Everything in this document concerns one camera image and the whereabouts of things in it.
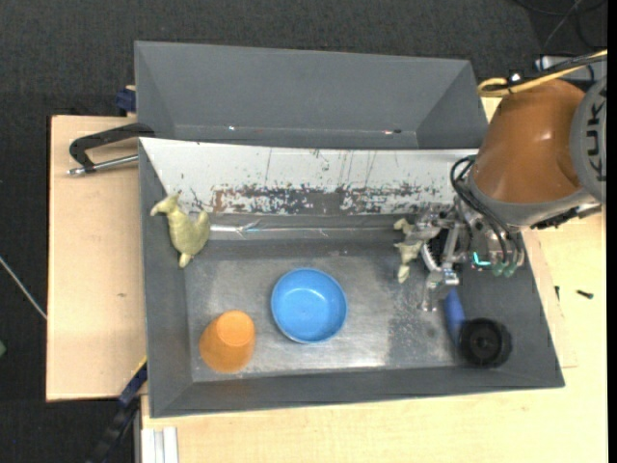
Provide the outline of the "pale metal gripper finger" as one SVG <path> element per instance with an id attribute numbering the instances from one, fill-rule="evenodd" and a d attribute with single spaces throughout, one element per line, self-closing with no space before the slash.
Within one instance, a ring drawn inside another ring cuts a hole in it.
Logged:
<path id="1" fill-rule="evenodd" d="M 453 219 L 436 213 L 427 213 L 416 218 L 415 235 L 419 240 L 435 238 L 443 229 L 449 229 Z"/>
<path id="2" fill-rule="evenodd" d="M 430 271 L 424 282 L 420 308 L 434 311 L 449 291 L 460 283 L 459 273 L 451 268 Z"/>

